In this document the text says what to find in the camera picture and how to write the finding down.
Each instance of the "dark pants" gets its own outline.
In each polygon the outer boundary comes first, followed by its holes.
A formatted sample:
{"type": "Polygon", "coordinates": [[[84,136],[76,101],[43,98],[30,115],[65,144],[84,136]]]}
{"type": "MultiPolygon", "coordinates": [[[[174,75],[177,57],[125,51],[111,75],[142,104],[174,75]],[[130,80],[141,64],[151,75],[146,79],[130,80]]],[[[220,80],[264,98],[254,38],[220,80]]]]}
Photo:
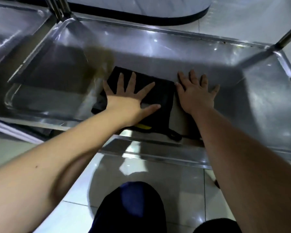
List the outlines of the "dark pants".
{"type": "MultiPolygon", "coordinates": [[[[204,222],[194,233],[224,229],[241,232],[235,221],[221,218],[204,222]]],[[[104,198],[97,210],[89,233],[102,232],[166,233],[165,210],[159,194],[145,182],[122,184],[104,198]]]]}

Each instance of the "forearm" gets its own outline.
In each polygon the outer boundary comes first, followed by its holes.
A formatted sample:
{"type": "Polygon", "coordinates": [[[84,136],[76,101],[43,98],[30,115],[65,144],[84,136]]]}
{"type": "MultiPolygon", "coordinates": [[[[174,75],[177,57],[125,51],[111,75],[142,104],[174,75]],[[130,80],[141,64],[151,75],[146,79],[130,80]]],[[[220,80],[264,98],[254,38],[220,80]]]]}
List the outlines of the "forearm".
{"type": "Polygon", "coordinates": [[[0,232],[37,227],[121,126],[114,113],[101,112],[1,167],[0,232]]]}
{"type": "Polygon", "coordinates": [[[286,231],[291,227],[291,166],[214,109],[200,108],[193,118],[242,231],[286,231]]]}

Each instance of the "yellow tag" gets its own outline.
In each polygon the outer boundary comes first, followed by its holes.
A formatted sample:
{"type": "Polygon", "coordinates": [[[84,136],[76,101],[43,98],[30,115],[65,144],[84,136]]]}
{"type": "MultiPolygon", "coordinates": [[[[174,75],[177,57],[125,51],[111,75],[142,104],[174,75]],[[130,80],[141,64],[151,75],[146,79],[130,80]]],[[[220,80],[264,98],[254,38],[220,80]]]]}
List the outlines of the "yellow tag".
{"type": "Polygon", "coordinates": [[[144,129],[144,130],[150,130],[152,128],[152,127],[149,127],[147,125],[143,125],[141,123],[136,124],[135,127],[141,128],[141,129],[144,129]]]}

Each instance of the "hand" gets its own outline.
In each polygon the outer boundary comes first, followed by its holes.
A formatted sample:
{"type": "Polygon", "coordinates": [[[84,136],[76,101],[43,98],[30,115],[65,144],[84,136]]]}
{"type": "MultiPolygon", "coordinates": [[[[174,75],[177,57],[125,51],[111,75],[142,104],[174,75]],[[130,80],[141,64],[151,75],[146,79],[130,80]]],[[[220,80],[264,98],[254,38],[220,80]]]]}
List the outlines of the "hand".
{"type": "Polygon", "coordinates": [[[144,109],[140,107],[141,100],[155,86],[155,82],[145,86],[137,94],[134,94],[135,85],[136,74],[134,72],[128,82],[126,91],[124,91],[124,75],[120,73],[116,94],[112,92],[108,83],[105,80],[103,81],[103,87],[108,100],[106,110],[114,112],[114,115],[123,122],[122,128],[137,124],[161,107],[158,104],[150,105],[144,109]]]}
{"type": "Polygon", "coordinates": [[[201,76],[201,83],[195,75],[194,70],[190,71],[190,80],[186,78],[183,72],[178,72],[179,78],[184,88],[180,83],[175,83],[180,99],[180,104],[185,112],[192,115],[197,109],[203,107],[213,108],[214,98],[219,92],[220,85],[217,85],[212,92],[208,92],[208,79],[204,74],[201,76]]]}

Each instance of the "finger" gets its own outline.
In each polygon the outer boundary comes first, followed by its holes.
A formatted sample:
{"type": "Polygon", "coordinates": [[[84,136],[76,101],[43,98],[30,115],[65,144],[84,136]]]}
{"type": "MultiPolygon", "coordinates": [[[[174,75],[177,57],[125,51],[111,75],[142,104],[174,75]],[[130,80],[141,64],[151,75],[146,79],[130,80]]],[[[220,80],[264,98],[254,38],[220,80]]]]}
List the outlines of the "finger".
{"type": "Polygon", "coordinates": [[[203,74],[202,76],[201,76],[201,82],[200,82],[200,86],[202,87],[202,88],[205,88],[205,89],[208,89],[208,78],[207,78],[207,76],[206,76],[206,74],[203,74]]]}
{"type": "Polygon", "coordinates": [[[147,108],[142,109],[140,113],[140,121],[148,117],[149,115],[151,115],[152,113],[154,113],[160,108],[161,108],[161,105],[155,104],[155,105],[150,105],[147,108]]]}
{"type": "Polygon", "coordinates": [[[124,93],[124,75],[120,73],[119,79],[118,79],[118,86],[116,88],[116,93],[124,93]]]}
{"type": "Polygon", "coordinates": [[[109,87],[109,84],[107,83],[106,80],[102,81],[102,86],[105,90],[106,95],[114,95],[113,91],[111,90],[111,88],[109,87]]]}
{"type": "Polygon", "coordinates": [[[180,81],[182,82],[182,84],[184,85],[185,88],[187,88],[190,85],[192,85],[190,80],[186,76],[184,76],[183,72],[179,71],[178,75],[179,75],[180,81]]]}
{"type": "Polygon", "coordinates": [[[136,95],[137,97],[142,100],[150,91],[151,89],[155,86],[155,82],[152,82],[145,86],[143,89],[141,89],[136,95]]]}
{"type": "Polygon", "coordinates": [[[194,85],[199,85],[199,81],[198,81],[198,78],[196,77],[194,70],[190,70],[190,79],[194,85]]]}
{"type": "Polygon", "coordinates": [[[220,90],[220,85],[215,86],[215,88],[211,92],[211,94],[213,95],[213,98],[216,97],[216,95],[218,94],[219,90],[220,90]]]}
{"type": "Polygon", "coordinates": [[[175,85],[178,92],[178,96],[181,97],[184,94],[183,86],[178,82],[176,82],[175,85]]]}
{"type": "Polygon", "coordinates": [[[128,82],[128,86],[126,88],[126,92],[134,93],[136,86],[136,74],[135,72],[132,73],[132,76],[130,77],[130,80],[128,82]]]}

